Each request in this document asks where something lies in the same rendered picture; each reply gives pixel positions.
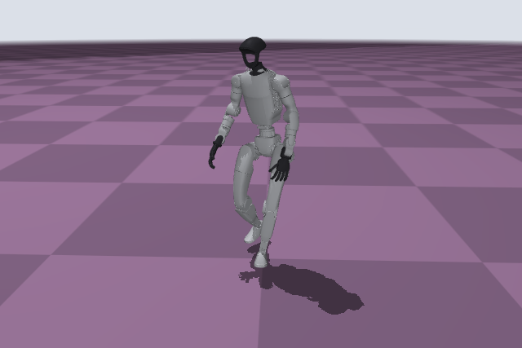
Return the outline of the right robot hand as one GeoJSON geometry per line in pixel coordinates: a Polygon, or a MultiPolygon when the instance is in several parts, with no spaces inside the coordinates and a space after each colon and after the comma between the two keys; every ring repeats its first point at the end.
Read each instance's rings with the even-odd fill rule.
{"type": "Polygon", "coordinates": [[[213,142],[213,147],[211,148],[210,150],[210,159],[209,159],[209,165],[210,165],[210,168],[214,169],[215,166],[213,165],[212,161],[215,159],[215,153],[218,149],[218,147],[221,147],[222,146],[222,141],[223,141],[223,136],[222,135],[219,135],[217,137],[217,139],[213,142]]]}

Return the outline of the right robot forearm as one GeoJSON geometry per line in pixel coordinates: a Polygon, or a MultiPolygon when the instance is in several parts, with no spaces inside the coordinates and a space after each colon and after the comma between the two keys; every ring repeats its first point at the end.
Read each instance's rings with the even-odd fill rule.
{"type": "MultiPolygon", "coordinates": [[[[228,107],[227,107],[228,108],[228,107]]],[[[219,135],[222,135],[223,136],[223,141],[221,144],[223,144],[225,142],[225,138],[226,136],[228,135],[230,129],[231,129],[231,126],[233,124],[233,122],[235,121],[232,117],[230,117],[228,114],[227,114],[227,108],[226,108],[226,112],[223,116],[223,121],[222,121],[222,124],[221,126],[219,127],[219,133],[215,136],[215,140],[217,139],[217,137],[219,135]]]]}

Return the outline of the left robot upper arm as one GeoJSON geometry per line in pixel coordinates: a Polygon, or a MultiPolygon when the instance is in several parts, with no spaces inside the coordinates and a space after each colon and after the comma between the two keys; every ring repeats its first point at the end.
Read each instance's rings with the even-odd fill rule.
{"type": "Polygon", "coordinates": [[[290,81],[286,76],[278,74],[271,75],[269,80],[274,91],[279,94],[282,104],[286,107],[283,119],[285,122],[290,123],[290,113],[296,111],[299,114],[290,89],[290,81]]]}

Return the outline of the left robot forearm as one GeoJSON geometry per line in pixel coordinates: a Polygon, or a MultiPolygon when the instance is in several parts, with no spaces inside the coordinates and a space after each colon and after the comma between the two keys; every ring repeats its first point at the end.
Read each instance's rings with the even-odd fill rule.
{"type": "Polygon", "coordinates": [[[294,146],[296,144],[296,132],[299,129],[299,115],[296,111],[290,113],[290,123],[285,125],[285,139],[283,147],[285,147],[285,156],[292,156],[294,146]]]}

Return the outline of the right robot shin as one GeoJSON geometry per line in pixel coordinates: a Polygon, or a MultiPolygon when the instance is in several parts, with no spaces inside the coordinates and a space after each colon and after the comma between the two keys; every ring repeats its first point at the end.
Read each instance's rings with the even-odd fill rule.
{"type": "MultiPolygon", "coordinates": [[[[235,205],[235,207],[236,207],[236,205],[235,205]]],[[[259,218],[256,214],[257,211],[254,207],[254,204],[251,204],[251,206],[248,208],[247,211],[240,210],[240,209],[235,209],[235,210],[242,218],[244,218],[248,223],[250,223],[254,227],[257,227],[257,228],[261,227],[262,223],[259,221],[259,218]],[[257,226],[257,225],[259,225],[259,226],[257,226]]]]}

